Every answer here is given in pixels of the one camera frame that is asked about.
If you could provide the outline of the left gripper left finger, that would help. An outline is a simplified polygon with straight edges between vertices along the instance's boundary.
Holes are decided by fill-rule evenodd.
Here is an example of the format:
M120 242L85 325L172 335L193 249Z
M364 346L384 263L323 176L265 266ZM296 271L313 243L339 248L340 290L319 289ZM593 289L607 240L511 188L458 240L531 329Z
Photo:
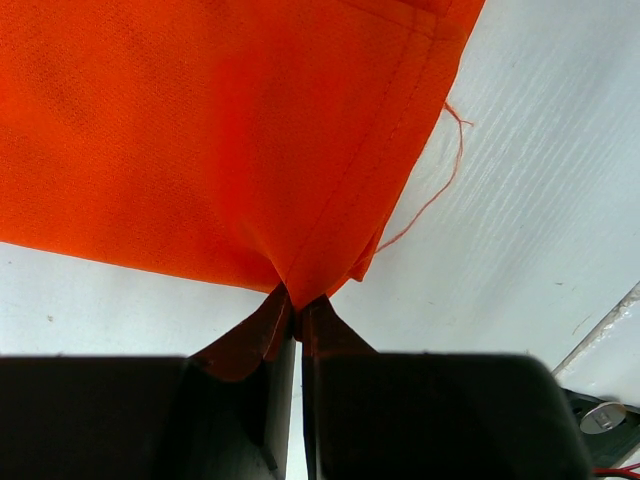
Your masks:
M162 441L160 478L285 478L295 349L293 307L278 285L192 355Z

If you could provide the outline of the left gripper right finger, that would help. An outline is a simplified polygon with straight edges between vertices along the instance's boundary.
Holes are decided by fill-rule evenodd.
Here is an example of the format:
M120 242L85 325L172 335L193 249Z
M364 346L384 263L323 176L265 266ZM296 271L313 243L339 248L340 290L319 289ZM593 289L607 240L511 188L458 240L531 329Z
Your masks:
M398 479L384 385L399 356L376 351L321 296L299 312L304 442L310 479Z

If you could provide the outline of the orange t-shirt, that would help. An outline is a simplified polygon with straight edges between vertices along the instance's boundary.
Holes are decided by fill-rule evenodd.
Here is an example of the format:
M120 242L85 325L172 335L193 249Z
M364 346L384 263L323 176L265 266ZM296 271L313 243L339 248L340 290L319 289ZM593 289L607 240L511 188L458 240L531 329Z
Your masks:
M366 274L479 1L5 1L1 238L304 307Z

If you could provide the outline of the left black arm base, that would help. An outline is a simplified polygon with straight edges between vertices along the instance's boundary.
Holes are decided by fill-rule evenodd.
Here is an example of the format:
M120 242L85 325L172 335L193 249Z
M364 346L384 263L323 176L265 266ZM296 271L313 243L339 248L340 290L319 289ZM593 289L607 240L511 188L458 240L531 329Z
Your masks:
M562 388L596 470L639 477L639 407Z

